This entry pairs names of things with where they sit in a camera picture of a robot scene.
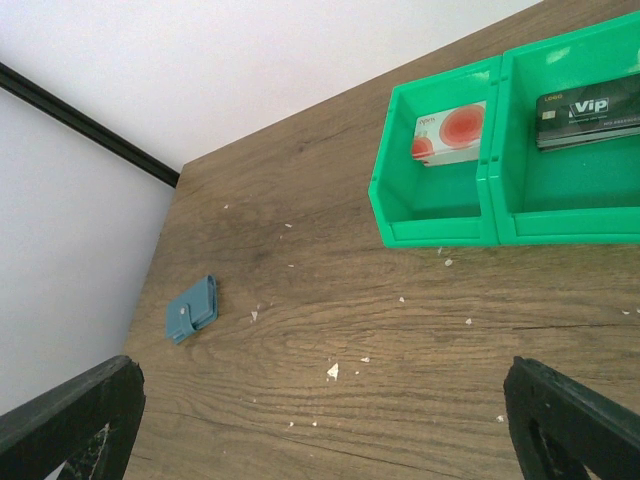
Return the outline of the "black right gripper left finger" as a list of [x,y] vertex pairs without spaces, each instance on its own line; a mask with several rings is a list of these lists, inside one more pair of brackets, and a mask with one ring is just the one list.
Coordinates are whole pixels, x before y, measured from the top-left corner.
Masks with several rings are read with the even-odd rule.
[[114,356],[1,416],[1,477],[124,477],[144,412],[144,376]]

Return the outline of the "blue card holder wallet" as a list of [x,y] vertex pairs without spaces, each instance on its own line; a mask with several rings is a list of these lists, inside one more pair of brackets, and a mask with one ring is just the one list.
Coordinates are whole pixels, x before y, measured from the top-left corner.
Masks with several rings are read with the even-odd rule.
[[166,309],[165,337],[179,344],[215,321],[218,317],[216,279],[206,275]]

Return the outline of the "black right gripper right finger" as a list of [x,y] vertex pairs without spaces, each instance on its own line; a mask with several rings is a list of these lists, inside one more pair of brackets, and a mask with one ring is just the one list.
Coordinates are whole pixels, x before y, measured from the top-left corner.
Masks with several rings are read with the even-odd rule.
[[545,364],[516,356],[503,384],[526,479],[637,479],[639,416]]

